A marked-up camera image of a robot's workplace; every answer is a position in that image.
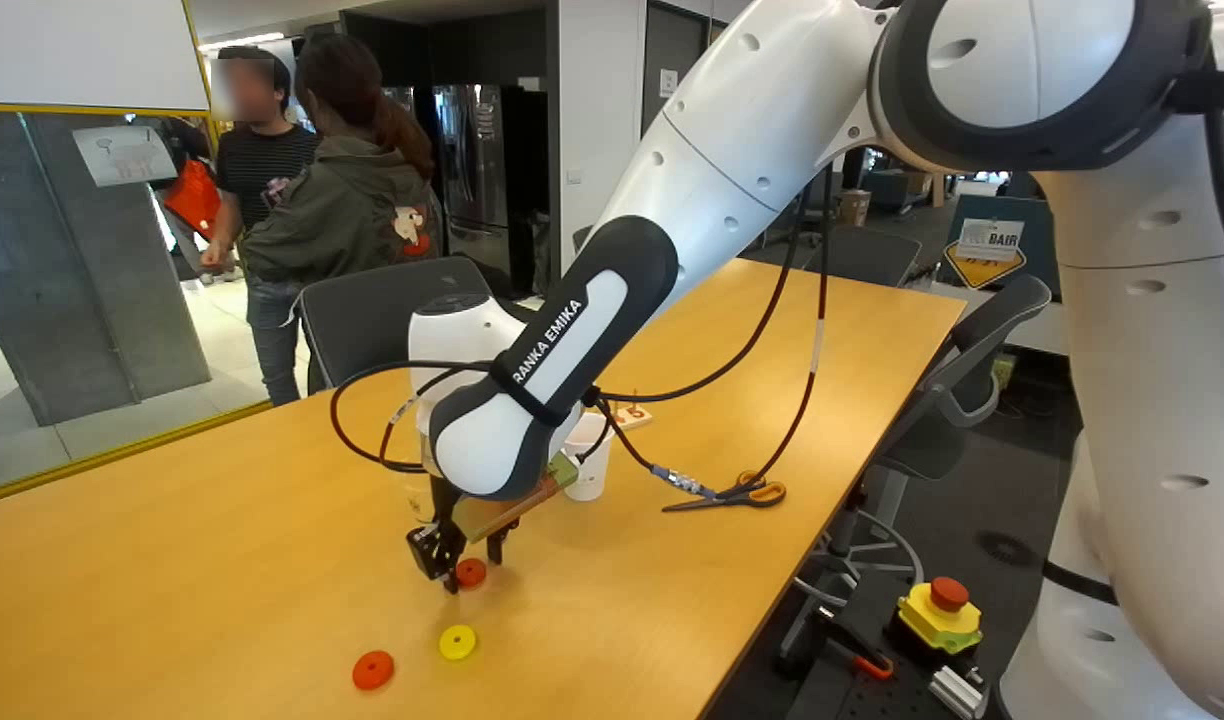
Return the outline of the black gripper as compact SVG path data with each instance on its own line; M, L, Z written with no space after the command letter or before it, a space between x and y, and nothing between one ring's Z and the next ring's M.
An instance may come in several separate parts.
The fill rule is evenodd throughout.
M429 581L455 583L468 544L483 541L488 564L505 564L505 544L520 530L520 513L505 500L478 500L431 475L431 516L406 531L406 553Z

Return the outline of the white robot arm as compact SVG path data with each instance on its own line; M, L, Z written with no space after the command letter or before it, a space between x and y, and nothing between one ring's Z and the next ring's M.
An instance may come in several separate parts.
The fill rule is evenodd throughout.
M434 405L431 464L520 495L647 316L835 156L1037 197L1080 464L1002 677L1025 715L1224 720L1224 0L747 0L576 263Z

